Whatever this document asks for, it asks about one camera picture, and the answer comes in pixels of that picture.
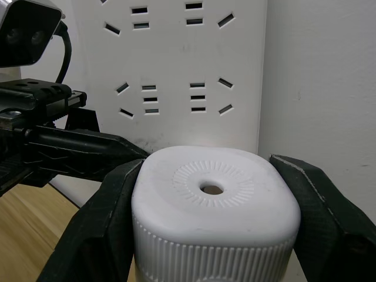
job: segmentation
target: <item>wooden table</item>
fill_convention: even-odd
[[[34,282],[77,210],[50,186],[18,185],[0,198],[0,281]]]

